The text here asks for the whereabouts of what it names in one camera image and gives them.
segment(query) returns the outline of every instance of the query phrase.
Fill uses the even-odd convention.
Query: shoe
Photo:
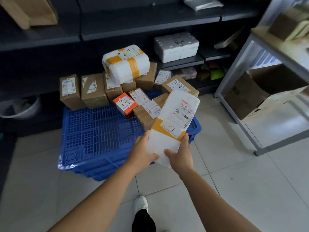
[[[147,199],[145,198],[145,196],[141,195],[141,196],[138,196],[134,201],[134,206],[133,206],[134,215],[136,215],[137,212],[142,209],[146,209],[148,212]]]

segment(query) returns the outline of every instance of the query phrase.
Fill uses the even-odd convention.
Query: blue plastic crate
[[[161,91],[145,91],[150,99]],[[187,129],[189,141],[200,132],[194,117]],[[125,161],[138,136],[144,131],[136,118],[127,120],[114,104],[72,111],[64,108],[61,153],[58,168],[101,181]]]

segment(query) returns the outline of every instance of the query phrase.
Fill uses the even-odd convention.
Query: white mailer package
[[[123,84],[149,72],[148,56],[136,45],[103,55],[102,64],[116,84]]]
[[[157,153],[160,157],[155,162],[169,168],[170,161],[164,149],[177,152],[180,142],[189,127],[200,100],[181,90],[173,90],[155,123],[150,129],[149,139],[146,144],[148,153]]]
[[[158,36],[154,39],[154,50],[163,63],[195,56],[199,41],[188,32]]]

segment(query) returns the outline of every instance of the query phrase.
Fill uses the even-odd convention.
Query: orange box
[[[116,97],[113,102],[116,104],[118,110],[125,116],[129,115],[134,108],[138,106],[133,99],[131,99],[126,93],[123,93]]]

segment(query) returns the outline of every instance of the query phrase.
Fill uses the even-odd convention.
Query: hand
[[[126,164],[133,167],[135,175],[145,170],[151,162],[159,158],[159,155],[156,153],[149,154],[146,152],[146,143],[149,132],[149,130],[146,131],[143,136],[136,139],[135,144],[133,145],[126,160]]]
[[[194,170],[189,146],[189,135],[187,133],[184,135],[177,153],[172,152],[170,149],[165,149],[164,153],[170,159],[172,169],[178,173],[179,176],[187,170]]]

